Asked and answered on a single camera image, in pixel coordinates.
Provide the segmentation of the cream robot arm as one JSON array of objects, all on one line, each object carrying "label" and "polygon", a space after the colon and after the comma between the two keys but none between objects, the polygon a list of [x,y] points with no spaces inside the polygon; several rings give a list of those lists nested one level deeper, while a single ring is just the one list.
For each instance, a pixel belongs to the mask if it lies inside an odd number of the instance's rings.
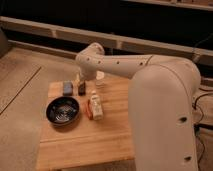
[{"label": "cream robot arm", "polygon": [[80,78],[98,71],[130,80],[128,114],[137,171],[198,171],[192,115],[201,84],[189,59],[166,55],[112,55],[92,43],[76,56]]}]

